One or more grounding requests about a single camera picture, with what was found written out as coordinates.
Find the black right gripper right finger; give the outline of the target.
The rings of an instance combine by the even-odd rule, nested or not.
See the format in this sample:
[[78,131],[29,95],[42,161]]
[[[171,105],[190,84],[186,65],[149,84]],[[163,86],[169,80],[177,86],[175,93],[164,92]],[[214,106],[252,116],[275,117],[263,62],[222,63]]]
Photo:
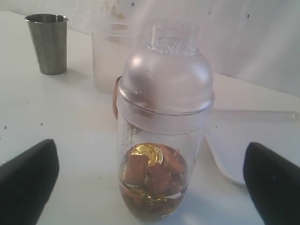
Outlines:
[[300,223],[300,168],[258,143],[247,146],[244,180],[266,225]]

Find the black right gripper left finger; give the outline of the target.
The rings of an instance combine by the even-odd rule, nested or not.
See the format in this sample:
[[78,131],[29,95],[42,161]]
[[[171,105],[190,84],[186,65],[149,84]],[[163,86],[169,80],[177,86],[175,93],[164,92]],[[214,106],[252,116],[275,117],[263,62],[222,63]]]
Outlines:
[[46,139],[0,167],[0,223],[35,225],[60,171],[57,147]]

